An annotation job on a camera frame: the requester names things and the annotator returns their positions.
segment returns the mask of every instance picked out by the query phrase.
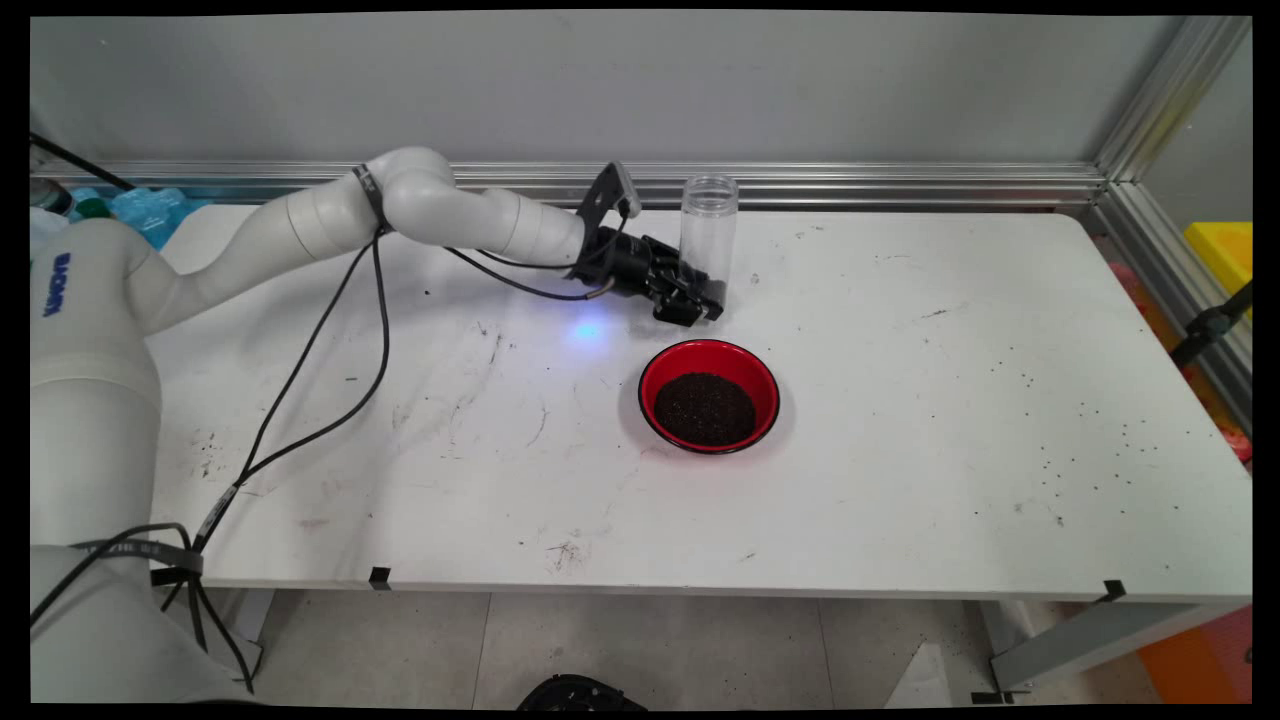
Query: grey wall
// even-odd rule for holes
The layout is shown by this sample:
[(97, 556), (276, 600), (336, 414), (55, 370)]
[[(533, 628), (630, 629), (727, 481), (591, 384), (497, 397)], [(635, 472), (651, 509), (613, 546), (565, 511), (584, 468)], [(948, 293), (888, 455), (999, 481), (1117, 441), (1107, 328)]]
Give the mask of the grey wall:
[(1253, 33), (1142, 182), (1180, 229), (1253, 220)]
[(1179, 18), (530, 10), (37, 18), (101, 159), (1091, 159)]

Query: table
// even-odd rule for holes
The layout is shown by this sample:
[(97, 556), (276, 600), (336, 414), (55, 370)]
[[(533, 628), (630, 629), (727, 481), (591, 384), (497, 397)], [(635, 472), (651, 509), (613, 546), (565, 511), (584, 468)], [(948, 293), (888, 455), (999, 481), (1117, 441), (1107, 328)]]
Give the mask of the table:
[[(251, 210), (200, 210), (164, 255), (202, 266)], [(646, 211), (627, 229), (676, 242), (678, 227)], [(381, 388), (250, 480), (207, 584), (369, 588), (385, 569), (397, 591), (1093, 601), (1120, 580), (1097, 607), (1169, 611), (1123, 638), (1251, 601), (1252, 480), (1075, 220), (744, 213), (737, 227), (727, 310), (691, 329), (639, 297), (549, 301), (384, 238)], [(234, 479), (348, 263), (148, 338), (156, 521), (197, 527)], [(378, 316), (366, 260), (266, 452), (366, 391)], [(781, 415), (756, 446), (699, 456), (641, 418), (645, 363), (694, 337), (741, 345), (777, 377)], [(1114, 625), (1103, 611), (1068, 624), (1091, 615)], [(1062, 667), (1050, 641), (1001, 657), (1038, 648)], [(1039, 667), (998, 660), (1002, 687)]]

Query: red bowl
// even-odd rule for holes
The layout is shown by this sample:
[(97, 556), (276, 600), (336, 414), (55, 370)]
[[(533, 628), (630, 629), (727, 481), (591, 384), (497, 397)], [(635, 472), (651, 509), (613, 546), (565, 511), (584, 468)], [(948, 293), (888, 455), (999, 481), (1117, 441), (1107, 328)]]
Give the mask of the red bowl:
[[(721, 446), (694, 445), (667, 432), (654, 418), (653, 405), (664, 384), (687, 373), (710, 373), (737, 383), (755, 406), (755, 430), (741, 442)], [(746, 350), (721, 340), (677, 342), (654, 355), (640, 374), (640, 411), (644, 413), (649, 427), (662, 436), (662, 439), (692, 452), (719, 455), (755, 445), (773, 428), (781, 405), (778, 382), (773, 379), (773, 373), (764, 363)]]

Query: floor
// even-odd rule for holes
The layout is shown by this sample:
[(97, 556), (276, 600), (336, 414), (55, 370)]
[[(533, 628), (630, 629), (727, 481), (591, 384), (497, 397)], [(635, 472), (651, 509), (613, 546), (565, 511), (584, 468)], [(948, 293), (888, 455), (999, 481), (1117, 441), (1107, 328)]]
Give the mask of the floor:
[[(279, 591), (256, 685), (279, 705), (507, 710), (576, 673), (650, 710), (876, 708), (922, 642), (954, 705), (992, 689), (969, 602)], [(1016, 702), (1158, 701), (1125, 656)]]

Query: soil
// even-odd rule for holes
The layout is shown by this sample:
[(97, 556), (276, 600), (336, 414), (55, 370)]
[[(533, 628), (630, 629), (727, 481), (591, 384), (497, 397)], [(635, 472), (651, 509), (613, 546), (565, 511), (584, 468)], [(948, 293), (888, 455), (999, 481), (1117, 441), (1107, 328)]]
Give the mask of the soil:
[(662, 386), (654, 419), (677, 438), (708, 447), (742, 442), (755, 430), (755, 405), (737, 383), (689, 373)]

